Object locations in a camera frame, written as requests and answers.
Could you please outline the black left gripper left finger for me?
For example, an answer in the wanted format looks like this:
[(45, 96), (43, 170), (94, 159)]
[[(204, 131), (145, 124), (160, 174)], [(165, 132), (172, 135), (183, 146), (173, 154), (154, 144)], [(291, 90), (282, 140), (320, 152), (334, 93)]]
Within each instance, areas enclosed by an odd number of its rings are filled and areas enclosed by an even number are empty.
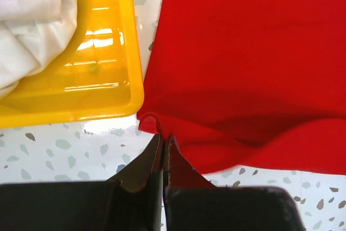
[(109, 178), (116, 184), (110, 230), (160, 230), (164, 144), (160, 134), (126, 167)]

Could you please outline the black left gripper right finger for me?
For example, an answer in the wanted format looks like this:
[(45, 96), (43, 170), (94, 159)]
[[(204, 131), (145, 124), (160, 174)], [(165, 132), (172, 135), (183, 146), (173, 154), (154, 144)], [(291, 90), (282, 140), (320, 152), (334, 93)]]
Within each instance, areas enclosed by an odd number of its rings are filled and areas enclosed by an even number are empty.
[(163, 203), (167, 230), (207, 230), (216, 190), (182, 155), (171, 136), (165, 144)]

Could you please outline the red t shirt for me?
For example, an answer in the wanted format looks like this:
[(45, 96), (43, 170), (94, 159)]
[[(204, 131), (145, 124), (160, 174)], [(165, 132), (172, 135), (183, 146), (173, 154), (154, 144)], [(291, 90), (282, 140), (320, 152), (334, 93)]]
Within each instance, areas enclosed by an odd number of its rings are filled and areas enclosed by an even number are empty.
[(163, 0), (137, 114), (202, 174), (345, 174), (345, 0)]

